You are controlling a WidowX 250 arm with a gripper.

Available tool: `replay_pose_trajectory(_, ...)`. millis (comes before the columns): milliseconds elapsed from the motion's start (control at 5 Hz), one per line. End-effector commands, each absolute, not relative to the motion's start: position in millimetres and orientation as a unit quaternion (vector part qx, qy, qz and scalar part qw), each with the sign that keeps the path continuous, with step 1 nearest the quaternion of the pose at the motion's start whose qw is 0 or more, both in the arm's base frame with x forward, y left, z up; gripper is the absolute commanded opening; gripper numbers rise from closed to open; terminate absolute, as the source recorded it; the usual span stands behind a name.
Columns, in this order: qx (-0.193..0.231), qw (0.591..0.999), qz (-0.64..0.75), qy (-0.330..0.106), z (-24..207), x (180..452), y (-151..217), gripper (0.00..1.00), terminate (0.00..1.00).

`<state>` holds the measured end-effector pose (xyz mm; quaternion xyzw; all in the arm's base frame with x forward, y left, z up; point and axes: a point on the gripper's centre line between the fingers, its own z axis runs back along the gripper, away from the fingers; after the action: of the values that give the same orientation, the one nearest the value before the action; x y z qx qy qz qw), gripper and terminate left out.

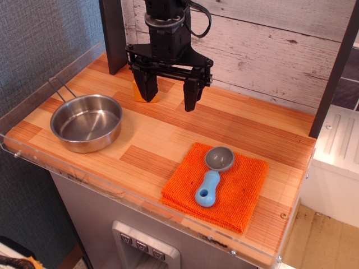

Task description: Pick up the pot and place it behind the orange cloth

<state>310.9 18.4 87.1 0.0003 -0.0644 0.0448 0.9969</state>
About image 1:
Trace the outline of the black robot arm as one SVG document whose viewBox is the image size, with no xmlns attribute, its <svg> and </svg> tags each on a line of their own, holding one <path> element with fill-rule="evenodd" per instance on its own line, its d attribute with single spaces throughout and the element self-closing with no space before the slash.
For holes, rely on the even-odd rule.
<svg viewBox="0 0 359 269">
<path fill-rule="evenodd" d="M 191 112 L 201 99 L 202 91 L 212 83 L 213 61 L 196 52 L 192 36 L 201 39 L 191 28 L 191 10 L 210 12 L 193 1 L 146 1 L 144 20 L 149 28 L 148 44 L 129 44 L 126 51 L 141 97 L 151 102 L 158 93 L 157 78 L 166 77 L 183 82 L 185 110 Z"/>
</svg>

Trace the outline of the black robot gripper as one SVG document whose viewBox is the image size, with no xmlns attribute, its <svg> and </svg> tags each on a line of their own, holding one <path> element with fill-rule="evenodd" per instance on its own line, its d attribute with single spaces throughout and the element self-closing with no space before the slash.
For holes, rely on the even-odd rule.
<svg viewBox="0 0 359 269">
<path fill-rule="evenodd" d="M 204 86 L 213 81 L 213 61 L 191 47 L 191 34 L 186 26 L 175 32 L 150 27 L 150 43 L 126 46 L 128 63 L 141 97 L 151 102 L 158 93 L 157 76 L 185 81 L 185 111 L 195 109 Z"/>
</svg>

